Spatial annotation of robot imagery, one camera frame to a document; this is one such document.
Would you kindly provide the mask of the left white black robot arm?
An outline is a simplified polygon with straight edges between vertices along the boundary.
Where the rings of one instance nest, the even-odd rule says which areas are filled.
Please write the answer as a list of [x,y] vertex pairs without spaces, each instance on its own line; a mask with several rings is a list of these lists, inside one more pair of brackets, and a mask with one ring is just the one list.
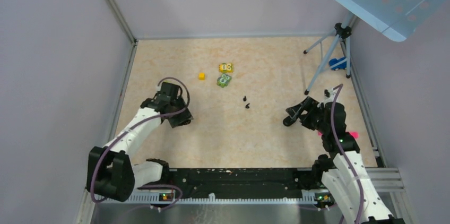
[[190,101],[190,92],[181,80],[165,77],[158,82],[155,95],[140,104],[131,121],[111,141],[90,150],[86,190],[94,203],[106,199],[124,202],[147,184],[160,189],[168,186],[170,174],[164,161],[151,159],[134,165],[131,158],[164,121],[171,128],[188,125],[193,120]]

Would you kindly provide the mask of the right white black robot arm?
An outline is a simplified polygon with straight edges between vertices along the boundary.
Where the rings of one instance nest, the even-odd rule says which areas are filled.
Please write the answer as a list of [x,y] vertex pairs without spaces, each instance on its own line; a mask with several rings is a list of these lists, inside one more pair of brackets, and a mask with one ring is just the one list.
[[356,139],[347,131],[345,107],[307,97],[286,109],[284,126],[296,121],[321,134],[327,152],[315,160],[311,181],[325,188],[342,213],[340,223],[404,223],[385,205],[368,175]]

